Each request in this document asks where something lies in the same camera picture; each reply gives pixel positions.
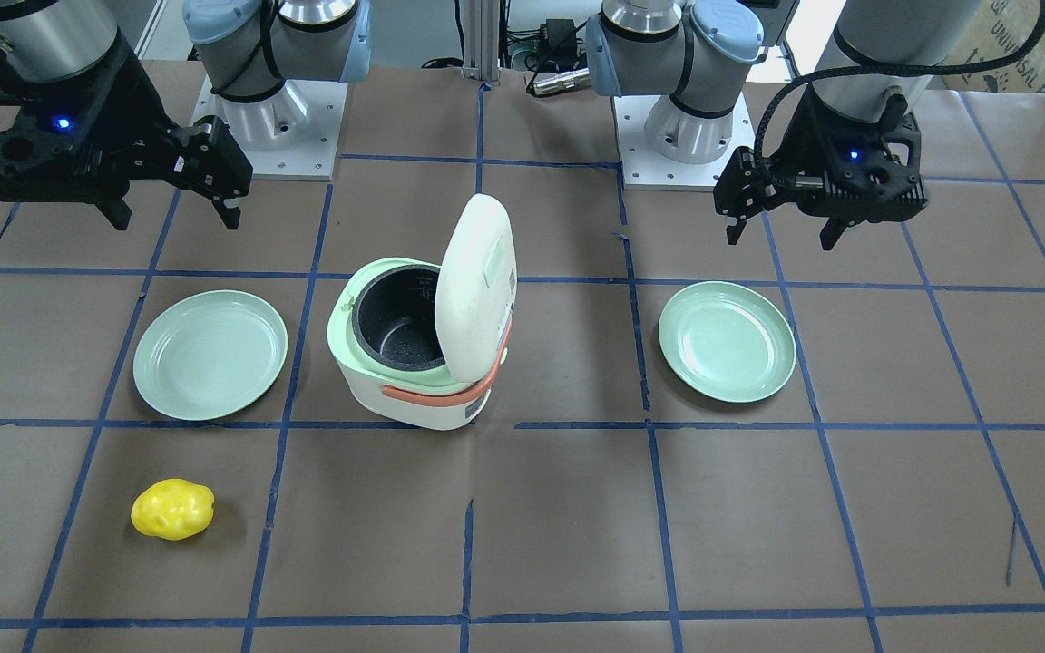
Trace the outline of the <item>black gripper other side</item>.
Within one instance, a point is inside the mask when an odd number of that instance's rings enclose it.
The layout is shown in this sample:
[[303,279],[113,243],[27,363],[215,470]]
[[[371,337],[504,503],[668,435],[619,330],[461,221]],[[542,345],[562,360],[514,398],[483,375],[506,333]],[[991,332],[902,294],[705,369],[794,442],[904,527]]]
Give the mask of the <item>black gripper other side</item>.
[[818,232],[833,251],[850,223],[908,220],[929,204],[920,170],[920,129],[908,99],[895,91],[874,122],[835,111],[810,90],[802,96],[776,151],[765,160],[738,146],[713,189],[726,239],[738,244],[747,221],[780,204],[826,218]]

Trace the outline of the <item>black gripper potato side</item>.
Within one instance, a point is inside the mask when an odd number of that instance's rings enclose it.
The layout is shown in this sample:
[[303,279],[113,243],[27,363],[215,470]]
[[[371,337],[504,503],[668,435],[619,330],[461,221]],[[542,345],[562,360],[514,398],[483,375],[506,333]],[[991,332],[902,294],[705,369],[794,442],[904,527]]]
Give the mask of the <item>black gripper potato side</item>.
[[0,48],[0,201],[92,204],[127,231],[133,180],[158,179],[194,191],[229,230],[253,167],[220,117],[181,127],[127,40],[71,77],[26,81]]

